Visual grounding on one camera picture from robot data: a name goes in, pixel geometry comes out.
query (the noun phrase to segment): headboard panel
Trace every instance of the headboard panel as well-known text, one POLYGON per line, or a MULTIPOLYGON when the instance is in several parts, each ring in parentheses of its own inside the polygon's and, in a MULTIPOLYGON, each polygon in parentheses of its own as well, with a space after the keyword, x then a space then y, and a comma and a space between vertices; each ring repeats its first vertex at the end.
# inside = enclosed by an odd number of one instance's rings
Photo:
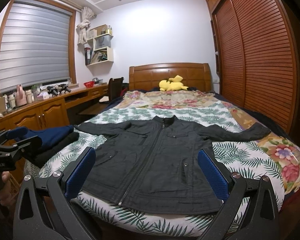
POLYGON ((159 82, 176 75, 183 77, 187 87, 196 87, 202 92, 211 90, 211 73, 208 63, 162 63, 130 67, 129 89, 151 90, 159 82))

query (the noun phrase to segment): black jacket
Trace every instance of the black jacket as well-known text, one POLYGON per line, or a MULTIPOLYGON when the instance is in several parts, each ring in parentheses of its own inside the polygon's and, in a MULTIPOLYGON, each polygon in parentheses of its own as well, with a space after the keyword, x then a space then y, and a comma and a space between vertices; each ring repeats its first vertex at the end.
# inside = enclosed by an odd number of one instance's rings
POLYGON ((218 125, 154 117, 152 120, 94 124, 78 130, 109 139, 96 149, 96 163, 82 189, 124 207, 157 214, 216 212, 214 195, 197 160, 212 141, 251 141, 270 130, 259 123, 232 133, 218 125))

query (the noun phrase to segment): human hand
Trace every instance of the human hand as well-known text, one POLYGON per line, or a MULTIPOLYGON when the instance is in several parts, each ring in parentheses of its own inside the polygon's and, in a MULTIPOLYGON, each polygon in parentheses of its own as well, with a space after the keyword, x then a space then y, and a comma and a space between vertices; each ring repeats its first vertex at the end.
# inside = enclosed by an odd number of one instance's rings
POLYGON ((2 181, 4 187, 0 190, 0 204, 5 207, 13 205, 14 199, 11 196, 11 183, 10 183, 10 172, 4 171, 2 173, 2 181))

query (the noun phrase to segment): gray striped blind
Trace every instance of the gray striped blind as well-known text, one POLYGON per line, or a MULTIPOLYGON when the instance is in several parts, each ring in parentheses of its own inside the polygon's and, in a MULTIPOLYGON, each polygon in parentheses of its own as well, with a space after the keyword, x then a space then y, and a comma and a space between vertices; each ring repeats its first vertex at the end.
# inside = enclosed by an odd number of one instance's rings
POLYGON ((35 1, 15 0, 0 48, 0 93, 69 79, 71 12, 35 1))

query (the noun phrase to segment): window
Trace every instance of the window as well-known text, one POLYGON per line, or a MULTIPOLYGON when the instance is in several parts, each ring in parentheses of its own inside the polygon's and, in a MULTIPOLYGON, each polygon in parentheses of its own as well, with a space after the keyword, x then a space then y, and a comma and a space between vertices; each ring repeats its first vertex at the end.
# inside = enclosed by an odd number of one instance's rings
POLYGON ((75 11, 50 0, 11 3, 0 30, 0 94, 18 84, 75 82, 75 11))

